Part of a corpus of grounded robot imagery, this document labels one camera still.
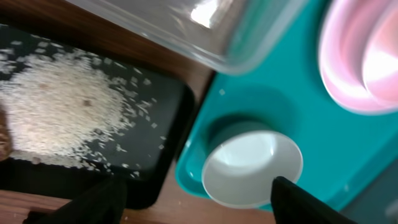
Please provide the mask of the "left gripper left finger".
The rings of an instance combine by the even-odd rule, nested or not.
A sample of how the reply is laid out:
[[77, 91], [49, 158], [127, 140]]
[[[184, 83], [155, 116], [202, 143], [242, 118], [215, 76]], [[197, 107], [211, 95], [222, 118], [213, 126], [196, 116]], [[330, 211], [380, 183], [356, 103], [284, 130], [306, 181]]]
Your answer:
[[126, 200], [126, 181], [113, 177], [52, 213], [29, 212], [23, 224], [119, 224]]

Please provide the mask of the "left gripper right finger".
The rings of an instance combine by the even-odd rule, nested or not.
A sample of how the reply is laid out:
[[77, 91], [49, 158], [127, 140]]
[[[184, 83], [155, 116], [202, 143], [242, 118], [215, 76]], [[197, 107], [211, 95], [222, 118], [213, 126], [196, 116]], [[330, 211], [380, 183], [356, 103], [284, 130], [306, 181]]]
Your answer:
[[356, 224], [282, 176], [272, 181], [271, 206], [276, 224]]

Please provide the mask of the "grey bowl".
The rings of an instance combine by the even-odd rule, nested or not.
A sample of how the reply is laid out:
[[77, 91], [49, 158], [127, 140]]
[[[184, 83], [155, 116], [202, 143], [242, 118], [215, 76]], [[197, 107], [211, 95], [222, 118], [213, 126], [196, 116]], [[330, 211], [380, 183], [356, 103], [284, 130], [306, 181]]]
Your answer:
[[296, 183], [302, 174], [298, 145], [258, 121], [225, 126], [210, 138], [208, 148], [201, 182], [208, 196], [225, 207], [267, 205], [276, 177]]

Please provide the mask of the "white rice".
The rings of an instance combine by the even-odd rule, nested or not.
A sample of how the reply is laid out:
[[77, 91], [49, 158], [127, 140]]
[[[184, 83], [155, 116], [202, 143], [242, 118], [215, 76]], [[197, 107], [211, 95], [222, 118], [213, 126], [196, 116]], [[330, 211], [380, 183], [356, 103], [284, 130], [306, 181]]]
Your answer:
[[16, 30], [1, 35], [11, 157], [145, 178], [165, 149], [154, 82], [140, 68]]

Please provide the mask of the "brown food scrap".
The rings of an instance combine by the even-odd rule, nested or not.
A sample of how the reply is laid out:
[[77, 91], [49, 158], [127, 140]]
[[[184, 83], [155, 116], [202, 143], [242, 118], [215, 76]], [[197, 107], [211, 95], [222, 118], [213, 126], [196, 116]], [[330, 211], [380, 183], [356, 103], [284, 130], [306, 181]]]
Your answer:
[[6, 113], [1, 108], [1, 161], [6, 160], [12, 152], [12, 138], [7, 127]]

